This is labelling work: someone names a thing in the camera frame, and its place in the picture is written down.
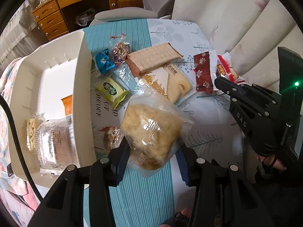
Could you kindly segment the person's right hand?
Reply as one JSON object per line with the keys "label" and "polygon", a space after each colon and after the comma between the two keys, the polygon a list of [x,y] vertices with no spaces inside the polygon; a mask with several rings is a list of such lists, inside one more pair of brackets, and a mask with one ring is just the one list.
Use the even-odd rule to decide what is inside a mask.
{"label": "person's right hand", "polygon": [[287,168],[284,166],[284,164],[277,159],[277,157],[275,155],[271,155],[268,157],[263,157],[258,155],[257,159],[265,166],[269,167],[269,168],[275,168],[277,170],[281,170],[284,171]]}

